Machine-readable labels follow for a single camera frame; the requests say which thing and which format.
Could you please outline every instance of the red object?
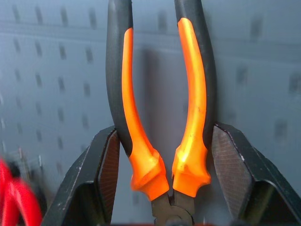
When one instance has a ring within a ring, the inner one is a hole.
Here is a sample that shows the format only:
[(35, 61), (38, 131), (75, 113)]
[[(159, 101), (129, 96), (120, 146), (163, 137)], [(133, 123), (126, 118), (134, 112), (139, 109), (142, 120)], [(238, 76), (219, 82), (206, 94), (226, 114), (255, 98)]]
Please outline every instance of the red object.
[(16, 226), (21, 213), (26, 226), (42, 222), (40, 205), (30, 187), (19, 178), (13, 178), (9, 167), (0, 160), (0, 214), (2, 226)]

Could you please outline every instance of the pliers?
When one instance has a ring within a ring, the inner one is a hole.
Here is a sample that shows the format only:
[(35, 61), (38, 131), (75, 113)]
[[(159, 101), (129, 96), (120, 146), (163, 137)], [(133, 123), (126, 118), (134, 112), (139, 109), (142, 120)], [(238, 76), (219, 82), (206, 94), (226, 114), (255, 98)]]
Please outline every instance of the pliers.
[(172, 197), (159, 152), (149, 142), (135, 105), (132, 82), (133, 15), (131, 0), (109, 0), (106, 82), (112, 118), (133, 168), (131, 188), (151, 201), (156, 225), (182, 220), (193, 225), (194, 197), (211, 181), (206, 154), (216, 113), (216, 72), (200, 0), (174, 0), (186, 65), (189, 106), (185, 132), (175, 151)]

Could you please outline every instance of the gray pegboard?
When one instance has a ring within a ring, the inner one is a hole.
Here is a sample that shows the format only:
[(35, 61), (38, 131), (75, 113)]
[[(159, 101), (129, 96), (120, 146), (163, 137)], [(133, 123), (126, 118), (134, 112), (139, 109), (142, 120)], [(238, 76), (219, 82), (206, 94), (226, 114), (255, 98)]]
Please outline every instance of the gray pegboard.
[[(0, 3), (0, 151), (41, 155), (48, 200), (99, 130), (113, 124), (105, 85), (107, 0)], [(219, 120), (242, 130), (301, 194), (301, 16), (298, 0), (203, 0), (218, 75)], [(172, 0), (133, 1), (134, 87), (140, 117), (170, 177), (188, 90)], [(229, 213), (212, 159), (197, 222)], [(121, 150), (113, 222), (152, 222), (130, 190)]]

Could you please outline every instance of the plier jaw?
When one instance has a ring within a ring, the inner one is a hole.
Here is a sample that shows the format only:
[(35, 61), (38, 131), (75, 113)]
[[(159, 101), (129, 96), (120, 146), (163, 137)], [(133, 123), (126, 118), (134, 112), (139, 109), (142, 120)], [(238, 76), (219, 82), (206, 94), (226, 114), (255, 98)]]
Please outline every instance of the plier jaw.
[(215, 121), (216, 74), (201, 1), (175, 0), (174, 5), (187, 71), (189, 107), (185, 133), (172, 168), (173, 203), (167, 194), (164, 162), (149, 142), (135, 105), (131, 0), (109, 0), (106, 82), (113, 121), (133, 168), (132, 189), (144, 192), (152, 202), (157, 225), (174, 218), (192, 225), (193, 198), (201, 186), (211, 181), (206, 154)]

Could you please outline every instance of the gray wall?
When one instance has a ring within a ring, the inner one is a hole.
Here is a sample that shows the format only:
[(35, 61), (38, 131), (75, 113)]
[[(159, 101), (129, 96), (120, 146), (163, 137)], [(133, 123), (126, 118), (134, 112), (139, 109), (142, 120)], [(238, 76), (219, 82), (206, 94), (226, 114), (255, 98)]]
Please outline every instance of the gray wall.
[[(203, 0), (218, 72), (219, 120), (242, 130), (301, 194), (301, 2)], [(134, 85), (147, 134), (170, 178), (186, 123), (188, 91), (172, 0), (134, 0)], [(105, 86), (106, 0), (0, 2), (0, 151), (32, 167), (50, 201), (71, 164), (113, 124)], [(200, 189), (198, 222), (225, 224), (213, 182)], [(113, 222), (152, 222), (130, 190), (121, 150)]]

